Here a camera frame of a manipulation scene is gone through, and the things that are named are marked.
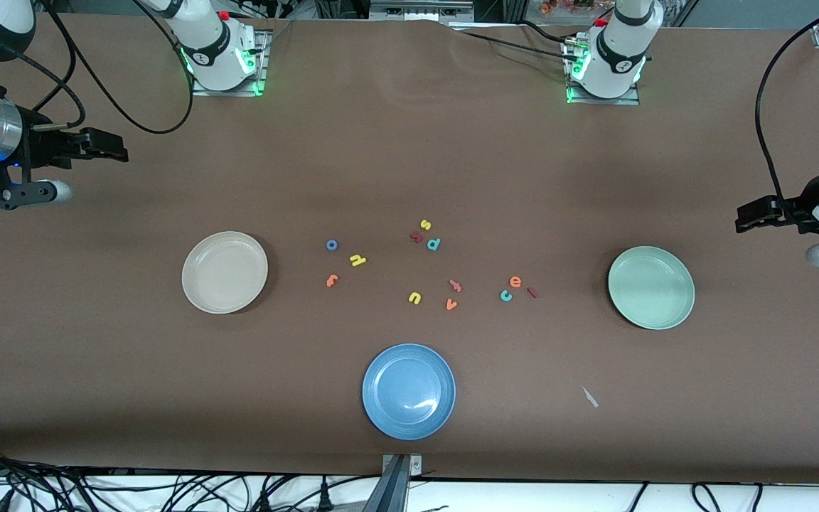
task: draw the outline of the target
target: plate rim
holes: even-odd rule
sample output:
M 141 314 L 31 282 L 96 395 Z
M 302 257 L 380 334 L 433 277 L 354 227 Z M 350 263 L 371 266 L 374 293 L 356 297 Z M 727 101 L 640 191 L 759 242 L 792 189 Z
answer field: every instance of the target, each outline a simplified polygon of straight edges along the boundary
M 621 263 L 628 256 L 632 256 L 634 252 L 640 252 L 640 250 L 647 250 L 647 252 L 661 252 L 663 254 L 666 254 L 670 258 L 672 258 L 674 262 L 678 263 L 680 269 L 685 271 L 685 275 L 687 276 L 688 283 L 690 285 L 691 302 L 685 309 L 685 314 L 683 314 L 682 317 L 680 317 L 679 320 L 676 321 L 675 323 L 664 324 L 661 327 L 641 323 L 640 321 L 631 318 L 630 316 L 628 316 L 628 314 L 625 314 L 625 312 L 621 310 L 621 306 L 615 299 L 615 295 L 612 294 L 611 292 L 612 275 L 614 275 L 615 269 L 620 267 Z M 695 307 L 695 302 L 697 301 L 697 289 L 695 283 L 693 282 L 693 276 L 691 275 L 691 271 L 688 269 L 687 265 L 685 265 L 685 262 L 682 262 L 682 260 L 678 258 L 678 256 L 675 256 L 673 253 L 668 252 L 668 250 L 664 250 L 662 247 L 656 247 L 653 245 L 638 245 L 635 247 L 630 247 L 630 249 L 626 249 L 623 252 L 621 252 L 621 254 L 619 254 L 618 257 L 615 258 L 614 262 L 612 262 L 611 266 L 609 267 L 609 276 L 607 279 L 606 287 L 607 287 L 606 289 L 608 289 L 609 292 L 609 297 L 611 298 L 611 303 L 615 306 L 615 309 L 618 310 L 618 312 L 620 312 L 621 316 L 623 316 L 627 321 L 630 321 L 631 324 L 634 324 L 637 327 L 641 327 L 643 329 L 647 329 L 650 331 L 667 331 L 669 329 L 679 327 L 679 325 L 681 325 L 685 320 L 688 319 L 689 316 L 691 316 L 691 313 L 693 312 L 693 307 Z
M 194 299 L 192 299 L 189 288 L 188 288 L 188 286 L 186 286 L 186 275 L 188 275 L 189 272 L 193 271 L 192 265 L 194 265 L 195 260 L 198 259 L 198 255 L 203 254 L 205 252 L 205 249 L 207 249 L 207 246 L 209 246 L 209 244 L 214 242 L 214 239 L 218 239 L 218 238 L 220 238 L 220 237 L 222 237 L 224 235 L 227 235 L 227 236 L 234 235 L 234 236 L 237 236 L 237 237 L 241 237 L 241 238 L 245 239 L 246 243 L 250 244 L 253 247 L 256 247 L 257 251 L 261 255 L 261 259 L 264 260 L 264 268 L 267 269 L 267 272 L 264 273 L 263 282 L 261 282 L 261 285 L 257 288 L 257 291 L 255 292 L 254 296 L 252 296 L 250 299 L 248 299 L 248 301 L 245 302 L 243 305 L 241 305 L 238 308 L 231 309 L 229 311 L 211 311 L 211 310 L 205 309 L 200 304 L 195 302 Z M 218 233 L 214 233 L 212 235 L 204 237 L 204 239 L 202 239 L 201 242 L 196 243 L 195 247 L 192 247 L 192 249 L 189 250 L 188 256 L 186 256 L 185 262 L 182 264 L 182 275 L 181 275 L 182 292 L 184 292 L 184 294 L 186 296 L 186 299 L 188 299 L 189 304 L 195 306 L 195 308 L 198 308 L 198 310 L 207 312 L 208 314 L 231 314 L 231 312 L 241 311 L 242 309 L 246 308 L 248 306 L 248 304 L 253 303 L 253 301 L 257 298 L 257 296 L 259 296 L 261 294 L 261 292 L 264 291 L 264 286 L 267 285 L 267 277 L 269 275 L 270 275 L 270 263 L 267 261 L 267 252 L 264 251 L 264 246 L 262 246 L 261 243 L 258 242 L 255 239 L 255 237 L 253 237 L 253 236 L 251 236 L 250 234 L 247 234 L 247 233 L 242 233 L 242 231 L 234 231 L 234 230 L 218 231 Z
M 376 379 L 373 378 L 374 375 L 371 375 L 371 370 L 373 369 L 374 366 L 376 366 L 376 363 L 380 362 L 381 359 L 387 355 L 387 353 L 389 353 L 390 351 L 395 351 L 396 352 L 397 350 L 400 350 L 400 349 L 412 349 L 412 350 L 422 349 L 422 352 L 424 352 L 424 353 L 433 354 L 433 356 L 435 356 L 439 362 L 444 364 L 444 368 L 446 369 L 446 376 L 448 376 L 449 391 L 451 391 L 451 402 L 449 404 L 444 403 L 445 409 L 448 412 L 446 412 L 445 416 L 443 418 L 441 418 L 441 420 L 438 421 L 435 425 L 433 425 L 432 428 L 426 429 L 426 430 L 428 430 L 428 434 L 424 434 L 424 435 L 391 434 L 391 433 L 385 431 L 385 429 L 382 428 L 381 425 L 378 424 L 378 422 L 375 421 L 375 418 L 373 418 L 373 416 L 371 414 L 368 414 L 368 406 L 373 405 L 374 402 L 376 402 L 374 400 L 374 398 L 372 396 L 370 396 L 372 386 L 370 386 L 369 384 L 370 384 L 371 381 L 376 380 Z M 444 357 L 440 353 L 438 353 L 438 351 L 436 351 L 432 347 L 423 346 L 423 344 L 421 344 L 421 343 L 397 343 L 397 344 L 395 344 L 395 346 L 389 346 L 389 347 L 385 348 L 380 353 L 378 353 L 378 355 L 375 356 L 374 359 L 371 360 L 371 363 L 368 364 L 368 368 L 366 368 L 366 370 L 365 370 L 365 375 L 362 377 L 362 408 L 365 411 L 365 415 L 367 416 L 368 421 L 371 421 L 371 424 L 375 425 L 375 428 L 377 428 L 378 432 L 380 432 L 381 434 L 387 435 L 387 437 L 391 437 L 391 438 L 397 439 L 399 441 L 419 441 L 420 439 L 430 437 L 430 435 L 433 435 L 436 432 L 438 432 L 439 430 L 441 430 L 441 428 L 444 427 L 444 425 L 448 422 L 449 418 L 451 418 L 451 415 L 453 414 L 453 411 L 454 411 L 454 405 L 456 404 L 456 402 L 457 402 L 457 381 L 454 378 L 454 370 L 451 369 L 451 366 L 448 364 L 448 362 L 446 362 L 446 359 L 444 359 Z M 425 420 L 422 420 L 421 422 L 419 422 L 419 424 L 416 424 L 416 425 L 425 425 L 425 422 L 428 422 L 429 418 L 426 418 Z

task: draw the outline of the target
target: gray floor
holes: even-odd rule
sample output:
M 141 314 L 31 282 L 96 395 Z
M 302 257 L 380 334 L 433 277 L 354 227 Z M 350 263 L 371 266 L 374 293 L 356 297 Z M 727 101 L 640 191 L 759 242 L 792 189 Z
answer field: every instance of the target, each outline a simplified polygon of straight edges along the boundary
M 819 0 L 700 0 L 685 26 L 799 29 L 819 17 Z

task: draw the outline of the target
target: blue plate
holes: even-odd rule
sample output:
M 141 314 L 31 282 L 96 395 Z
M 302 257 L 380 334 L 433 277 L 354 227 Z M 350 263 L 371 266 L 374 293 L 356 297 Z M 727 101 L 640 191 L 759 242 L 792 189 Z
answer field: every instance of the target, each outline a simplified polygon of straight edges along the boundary
M 368 419 L 384 434 L 416 441 L 434 434 L 454 409 L 451 367 L 429 347 L 393 346 L 378 354 L 362 382 Z

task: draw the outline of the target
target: white scrap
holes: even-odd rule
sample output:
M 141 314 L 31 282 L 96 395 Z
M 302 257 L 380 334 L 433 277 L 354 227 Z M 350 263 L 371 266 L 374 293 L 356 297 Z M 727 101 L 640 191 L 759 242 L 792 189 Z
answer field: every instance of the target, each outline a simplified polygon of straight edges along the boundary
M 583 390 L 583 393 L 586 393 L 586 399 L 589 400 L 589 402 L 592 404 L 592 406 L 599 407 L 599 402 L 596 402 L 596 399 L 593 398 L 592 395 L 589 394 L 589 391 L 587 391 L 586 388 L 583 387 L 583 386 L 581 386 L 581 389 Z

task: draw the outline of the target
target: brown tabletop surface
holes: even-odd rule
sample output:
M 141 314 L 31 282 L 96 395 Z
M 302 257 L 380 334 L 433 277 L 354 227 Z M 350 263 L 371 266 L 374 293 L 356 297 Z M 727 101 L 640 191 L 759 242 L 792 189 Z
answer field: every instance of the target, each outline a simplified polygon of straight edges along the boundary
M 149 20 L 65 22 L 128 112 L 179 119 L 186 85 Z M 131 127 L 79 67 L 87 126 L 122 135 L 131 161 L 39 169 L 72 201 L 0 213 L 0 450 L 329 474 L 418 452 L 437 476 L 819 482 L 819 270 L 805 262 L 819 239 L 734 232 L 735 208 L 771 193 L 754 95 L 788 35 L 663 30 L 641 106 L 604 107 L 566 104 L 551 58 L 438 23 L 295 22 L 264 97 L 198 97 L 168 136 Z M 48 18 L 28 54 L 64 71 Z M 52 85 L 20 62 L 0 64 L 0 84 L 26 107 Z M 64 94 L 43 112 L 75 116 Z M 799 192 L 819 174 L 807 38 L 773 73 L 764 129 Z M 423 218 L 436 252 L 410 240 Z M 269 283 L 247 311 L 203 314 L 182 263 L 224 230 L 260 240 Z M 637 328 L 608 298 L 612 260 L 638 245 L 692 273 L 677 328 Z M 501 301 L 513 275 L 540 298 Z M 432 347 L 456 376 L 451 418 L 413 443 L 380 434 L 360 397 L 396 343 Z

